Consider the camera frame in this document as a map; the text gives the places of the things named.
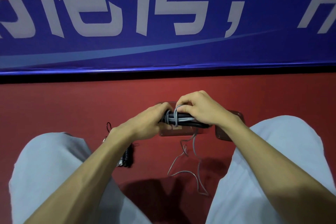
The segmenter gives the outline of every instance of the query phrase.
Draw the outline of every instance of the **light blue pants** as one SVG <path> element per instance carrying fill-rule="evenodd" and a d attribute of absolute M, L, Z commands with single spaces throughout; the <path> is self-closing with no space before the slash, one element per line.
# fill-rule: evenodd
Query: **light blue pants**
<path fill-rule="evenodd" d="M 303 120 L 279 116 L 251 129 L 336 194 L 321 139 Z M 90 154 L 83 139 L 67 133 L 48 133 L 31 140 L 9 182 L 13 224 L 22 224 Z M 150 223 L 112 179 L 99 211 L 99 223 Z M 238 149 L 218 184 L 206 223 L 282 223 Z"/>

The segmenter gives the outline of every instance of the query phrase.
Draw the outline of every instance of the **pants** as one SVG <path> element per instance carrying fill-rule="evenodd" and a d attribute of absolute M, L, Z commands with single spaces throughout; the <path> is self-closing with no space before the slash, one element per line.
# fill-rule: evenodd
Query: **pants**
<path fill-rule="evenodd" d="M 251 129 L 336 194 L 322 141 L 303 120 L 279 116 Z M 31 140 L 19 155 L 9 182 L 13 224 L 25 222 L 90 154 L 83 139 L 67 133 L 47 133 Z M 113 179 L 99 210 L 99 223 L 150 223 Z M 282 223 L 238 149 L 218 184 L 206 223 Z"/>

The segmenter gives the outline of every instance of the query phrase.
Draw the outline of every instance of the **person's right arm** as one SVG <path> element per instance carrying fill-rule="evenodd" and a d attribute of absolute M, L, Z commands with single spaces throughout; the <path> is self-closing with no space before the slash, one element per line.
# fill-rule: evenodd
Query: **person's right arm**
<path fill-rule="evenodd" d="M 271 205 L 288 223 L 336 222 L 336 197 L 322 184 L 224 109 L 205 91 L 182 96 L 178 108 L 198 121 L 218 125 L 240 150 Z"/>

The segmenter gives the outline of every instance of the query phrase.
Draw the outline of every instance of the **red floor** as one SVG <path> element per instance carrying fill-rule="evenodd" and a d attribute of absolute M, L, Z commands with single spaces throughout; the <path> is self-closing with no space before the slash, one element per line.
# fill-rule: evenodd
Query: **red floor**
<path fill-rule="evenodd" d="M 332 73 L 0 85 L 2 223 L 11 222 L 8 182 L 13 165 L 33 137 L 67 131 L 96 149 L 107 135 L 107 121 L 117 126 L 155 103 L 177 101 L 196 90 L 205 90 L 227 109 L 242 112 L 248 125 L 284 114 L 304 119 L 321 136 L 336 177 L 335 85 Z M 204 223 L 235 147 L 216 139 L 214 128 L 197 137 L 196 150 L 204 159 L 201 178 L 211 194 L 204 197 L 196 193 L 192 175 L 167 177 L 171 162 L 182 152 L 180 139 L 138 142 L 133 167 L 116 168 L 113 177 L 153 222 Z M 186 168 L 195 171 L 196 159 L 180 159 L 175 171 Z"/>

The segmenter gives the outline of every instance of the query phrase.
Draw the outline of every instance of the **hand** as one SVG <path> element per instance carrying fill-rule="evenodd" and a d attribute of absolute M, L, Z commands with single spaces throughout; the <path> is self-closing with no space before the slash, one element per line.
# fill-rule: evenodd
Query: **hand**
<path fill-rule="evenodd" d="M 160 130 L 172 129 L 171 125 L 159 122 L 168 109 L 173 111 L 173 108 L 167 102 L 149 107 L 116 129 L 131 133 L 130 137 L 133 141 L 152 138 Z"/>
<path fill-rule="evenodd" d="M 229 120 L 238 118 L 238 116 L 224 109 L 203 90 L 180 97 L 176 106 L 181 104 L 188 105 L 179 107 L 178 112 L 189 113 L 196 120 L 210 125 L 223 127 Z"/>

